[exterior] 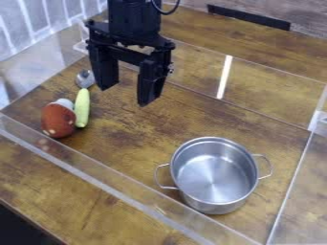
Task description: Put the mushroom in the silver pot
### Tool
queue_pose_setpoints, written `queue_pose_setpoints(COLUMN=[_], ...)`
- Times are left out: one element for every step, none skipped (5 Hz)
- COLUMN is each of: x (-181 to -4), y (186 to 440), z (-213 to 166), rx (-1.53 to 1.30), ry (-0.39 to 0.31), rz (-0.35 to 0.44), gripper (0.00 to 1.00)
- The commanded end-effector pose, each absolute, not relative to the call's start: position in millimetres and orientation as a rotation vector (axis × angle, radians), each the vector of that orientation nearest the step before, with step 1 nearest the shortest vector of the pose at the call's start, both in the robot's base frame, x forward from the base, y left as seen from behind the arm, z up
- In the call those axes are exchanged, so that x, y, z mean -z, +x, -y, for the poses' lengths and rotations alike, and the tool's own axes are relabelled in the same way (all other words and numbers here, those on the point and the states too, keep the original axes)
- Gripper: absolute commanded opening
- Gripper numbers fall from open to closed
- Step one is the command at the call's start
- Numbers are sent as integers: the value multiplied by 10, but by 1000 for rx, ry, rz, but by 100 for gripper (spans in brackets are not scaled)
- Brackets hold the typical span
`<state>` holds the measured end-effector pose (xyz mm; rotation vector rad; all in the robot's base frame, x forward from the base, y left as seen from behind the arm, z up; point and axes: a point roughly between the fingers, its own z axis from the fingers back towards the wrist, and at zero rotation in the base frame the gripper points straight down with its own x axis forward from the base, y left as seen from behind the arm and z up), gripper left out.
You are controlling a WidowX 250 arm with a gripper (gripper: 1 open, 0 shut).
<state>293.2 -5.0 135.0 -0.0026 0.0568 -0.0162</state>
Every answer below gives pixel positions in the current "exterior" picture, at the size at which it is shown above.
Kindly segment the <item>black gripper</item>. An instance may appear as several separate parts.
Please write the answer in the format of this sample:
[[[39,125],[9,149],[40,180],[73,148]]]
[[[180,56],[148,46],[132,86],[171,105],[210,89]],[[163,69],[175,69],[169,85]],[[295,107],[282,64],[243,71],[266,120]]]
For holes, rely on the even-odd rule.
[[[91,67],[99,88],[104,91],[119,83],[121,60],[139,66],[136,97],[140,106],[148,105],[161,95],[164,69],[171,66],[171,52],[175,44],[157,31],[131,32],[112,23],[89,20],[87,49]]]

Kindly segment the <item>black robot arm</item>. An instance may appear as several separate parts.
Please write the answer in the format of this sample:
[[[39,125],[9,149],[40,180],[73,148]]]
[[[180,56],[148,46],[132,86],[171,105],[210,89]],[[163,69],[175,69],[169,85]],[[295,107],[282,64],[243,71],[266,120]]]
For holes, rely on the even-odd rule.
[[[175,43],[160,35],[161,0],[107,0],[108,20],[85,22],[89,62],[99,88],[119,83],[119,62],[139,67],[136,99],[148,105],[161,95]]]

